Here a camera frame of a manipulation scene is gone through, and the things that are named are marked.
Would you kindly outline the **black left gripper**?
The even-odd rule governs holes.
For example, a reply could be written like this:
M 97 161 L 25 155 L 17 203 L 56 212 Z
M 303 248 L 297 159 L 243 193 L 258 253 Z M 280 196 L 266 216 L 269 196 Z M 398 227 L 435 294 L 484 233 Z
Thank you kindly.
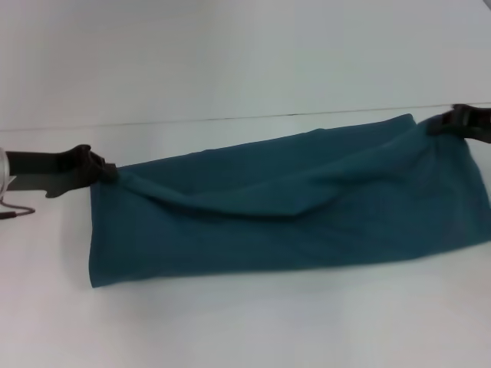
M 112 183 L 118 179 L 117 167 L 79 145 L 61 153 L 8 151 L 7 190 L 43 191 L 49 199 L 96 182 Z

